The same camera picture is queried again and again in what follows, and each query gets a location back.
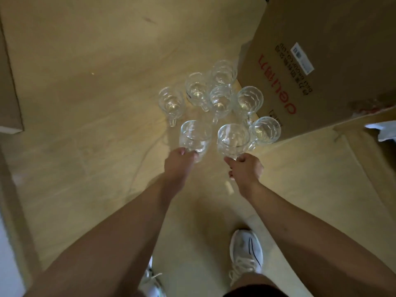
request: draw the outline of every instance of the wooden floor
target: wooden floor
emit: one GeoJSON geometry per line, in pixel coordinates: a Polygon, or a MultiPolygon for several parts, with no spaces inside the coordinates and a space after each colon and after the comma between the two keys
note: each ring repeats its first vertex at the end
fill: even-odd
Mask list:
{"type": "MultiPolygon", "coordinates": [[[[264,9],[265,0],[0,0],[25,125],[1,146],[43,268],[161,173],[179,130],[167,127],[158,91],[236,59],[264,9]]],[[[189,108],[183,120],[199,114],[189,108]]],[[[264,184],[396,271],[396,226],[343,137],[322,129],[254,153],[264,184]]],[[[236,192],[213,142],[154,251],[168,296],[224,294],[230,235],[245,224],[266,252],[265,274],[290,296],[309,295],[236,192]]]]}

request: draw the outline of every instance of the shoe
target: shoe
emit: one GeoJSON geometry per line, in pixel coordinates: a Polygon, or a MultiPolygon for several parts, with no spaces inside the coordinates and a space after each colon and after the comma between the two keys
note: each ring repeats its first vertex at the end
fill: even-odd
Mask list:
{"type": "Polygon", "coordinates": [[[239,229],[234,232],[230,242],[232,270],[229,273],[231,285],[244,273],[261,274],[264,263],[260,241],[251,230],[239,229]]]}
{"type": "Polygon", "coordinates": [[[161,275],[162,273],[154,275],[151,266],[152,256],[143,275],[143,278],[140,281],[139,290],[142,291],[146,297],[166,297],[165,291],[162,288],[161,283],[157,279],[157,276],[161,275]]]}

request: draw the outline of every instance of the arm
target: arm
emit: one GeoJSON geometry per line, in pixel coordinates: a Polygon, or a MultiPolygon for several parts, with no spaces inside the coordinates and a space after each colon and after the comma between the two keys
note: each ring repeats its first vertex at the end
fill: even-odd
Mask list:
{"type": "Polygon", "coordinates": [[[147,268],[172,198],[181,190],[195,152],[172,151],[150,187],[68,247],[26,297],[128,295],[147,268]]]}
{"type": "Polygon", "coordinates": [[[225,158],[240,193],[314,296],[395,296],[396,275],[377,257],[319,218],[260,184],[258,158],[225,158]]]}

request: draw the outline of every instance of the white label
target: white label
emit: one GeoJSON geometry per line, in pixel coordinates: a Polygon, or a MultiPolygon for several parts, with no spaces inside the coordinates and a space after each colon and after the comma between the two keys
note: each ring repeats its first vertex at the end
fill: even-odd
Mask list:
{"type": "Polygon", "coordinates": [[[295,43],[290,51],[293,53],[294,57],[297,59],[298,63],[300,64],[301,68],[303,69],[306,75],[308,75],[310,72],[314,70],[314,67],[309,61],[307,55],[305,54],[303,49],[301,49],[298,43],[295,43]]]}

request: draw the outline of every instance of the person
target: person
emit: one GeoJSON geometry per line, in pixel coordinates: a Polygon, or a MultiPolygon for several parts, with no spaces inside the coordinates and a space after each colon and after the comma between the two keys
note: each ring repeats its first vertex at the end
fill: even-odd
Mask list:
{"type": "MultiPolygon", "coordinates": [[[[151,270],[151,255],[167,209],[196,156],[184,148],[170,152],[154,184],[63,251],[25,296],[165,296],[151,270]]],[[[240,194],[314,296],[396,296],[396,275],[377,257],[260,184],[258,158],[245,153],[224,160],[240,194]]],[[[227,297],[286,296],[261,274],[263,250],[251,230],[235,231],[230,257],[227,297]]]]}

